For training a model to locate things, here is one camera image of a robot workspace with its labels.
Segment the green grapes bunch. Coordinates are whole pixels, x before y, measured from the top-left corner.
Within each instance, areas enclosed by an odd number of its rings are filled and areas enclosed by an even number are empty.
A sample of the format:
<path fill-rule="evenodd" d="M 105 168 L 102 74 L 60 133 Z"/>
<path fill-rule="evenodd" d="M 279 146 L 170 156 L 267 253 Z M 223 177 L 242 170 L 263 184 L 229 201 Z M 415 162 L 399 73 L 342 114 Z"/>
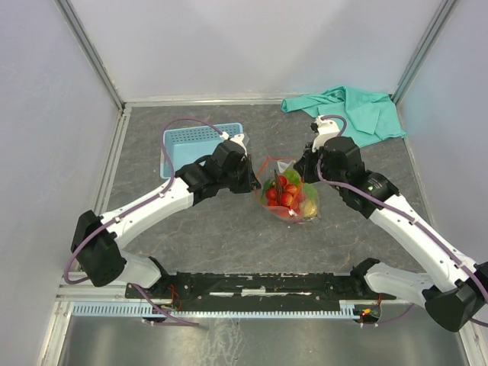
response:
<path fill-rule="evenodd" d="M 287 179 L 284 192 L 292 196 L 293 204 L 300 205 L 304 201 L 313 201 L 315 204 L 318 204 L 319 195 L 316 189 L 311 184 L 303 182 L 303 179 L 297 171 L 287 169 L 283 172 L 283 176 Z"/>

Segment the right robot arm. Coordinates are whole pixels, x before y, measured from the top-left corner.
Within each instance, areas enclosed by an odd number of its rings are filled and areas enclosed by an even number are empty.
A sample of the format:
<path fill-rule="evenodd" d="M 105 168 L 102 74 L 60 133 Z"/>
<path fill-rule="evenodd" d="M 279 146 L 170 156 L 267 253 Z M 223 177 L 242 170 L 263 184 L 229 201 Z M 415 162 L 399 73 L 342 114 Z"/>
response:
<path fill-rule="evenodd" d="M 487 304 L 487 264 L 456 249 L 391 181 L 367 170 L 352 138 L 317 138 L 294 167 L 306 183 L 321 181 L 336 189 L 348 207 L 391 235 L 424 269 L 417 274 L 364 260 L 349 281 L 356 297 L 376 292 L 406 300 L 450 332 L 459 331 Z"/>

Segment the yellow lemon fruit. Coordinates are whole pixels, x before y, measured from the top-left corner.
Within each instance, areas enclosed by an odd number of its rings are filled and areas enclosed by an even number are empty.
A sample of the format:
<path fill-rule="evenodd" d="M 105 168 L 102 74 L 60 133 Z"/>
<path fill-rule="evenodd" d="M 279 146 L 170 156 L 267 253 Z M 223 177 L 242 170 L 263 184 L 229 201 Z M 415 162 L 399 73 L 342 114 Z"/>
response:
<path fill-rule="evenodd" d="M 313 201 L 304 201 L 300 204 L 303 218 L 313 218 L 318 214 L 318 207 Z"/>

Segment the clear orange zip bag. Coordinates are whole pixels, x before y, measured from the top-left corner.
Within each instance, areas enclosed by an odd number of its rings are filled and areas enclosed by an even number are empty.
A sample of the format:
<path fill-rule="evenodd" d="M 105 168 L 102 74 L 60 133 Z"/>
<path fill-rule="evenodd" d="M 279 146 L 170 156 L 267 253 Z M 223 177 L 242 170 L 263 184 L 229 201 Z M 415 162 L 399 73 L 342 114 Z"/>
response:
<path fill-rule="evenodd" d="M 268 156 L 256 173 L 262 187 L 254 195 L 261 207 L 288 223 L 319 218 L 319 194 L 294 169 L 292 158 Z"/>

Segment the red strawberries with leaf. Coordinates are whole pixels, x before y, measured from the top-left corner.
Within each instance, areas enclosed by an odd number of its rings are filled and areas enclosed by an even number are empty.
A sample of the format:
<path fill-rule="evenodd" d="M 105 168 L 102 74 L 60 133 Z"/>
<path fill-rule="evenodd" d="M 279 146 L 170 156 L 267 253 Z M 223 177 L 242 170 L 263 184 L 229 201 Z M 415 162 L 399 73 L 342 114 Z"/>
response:
<path fill-rule="evenodd" d="M 263 204 L 264 207 L 282 220 L 299 220 L 301 218 L 300 205 L 293 204 L 292 196 L 284 192 L 287 179 L 278 174 L 266 182 Z"/>

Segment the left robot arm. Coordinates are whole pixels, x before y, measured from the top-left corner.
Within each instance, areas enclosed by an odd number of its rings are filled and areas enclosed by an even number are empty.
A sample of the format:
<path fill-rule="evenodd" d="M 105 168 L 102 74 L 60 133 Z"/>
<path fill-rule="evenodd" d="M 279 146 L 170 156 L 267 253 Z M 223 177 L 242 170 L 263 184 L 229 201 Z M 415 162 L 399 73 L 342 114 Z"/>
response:
<path fill-rule="evenodd" d="M 113 281 L 136 284 L 151 297 L 164 295 L 168 272 L 152 257 L 142 258 L 124 248 L 139 234 L 165 218 L 214 197 L 227 189 L 247 194 L 260 189 L 246 150 L 244 133 L 223 140 L 209 155 L 182 166 L 148 194 L 119 209 L 78 218 L 71 251 L 86 278 L 96 287 Z"/>

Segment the light blue plastic basket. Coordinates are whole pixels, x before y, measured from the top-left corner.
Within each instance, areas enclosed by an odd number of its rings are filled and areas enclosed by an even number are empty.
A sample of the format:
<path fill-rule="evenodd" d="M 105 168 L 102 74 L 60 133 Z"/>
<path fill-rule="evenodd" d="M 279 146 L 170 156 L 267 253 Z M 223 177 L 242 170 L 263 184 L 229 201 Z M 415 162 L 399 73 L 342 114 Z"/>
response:
<path fill-rule="evenodd" d="M 237 122 L 215 126 L 228 133 L 230 137 L 243 133 L 242 124 Z M 219 133 L 209 126 L 167 130 L 163 134 L 163 143 L 175 172 L 183 165 L 192 163 L 202 156 L 210 155 L 221 142 Z M 171 176 L 171 169 L 165 162 L 163 152 L 160 159 L 160 176 L 163 179 L 169 179 Z"/>

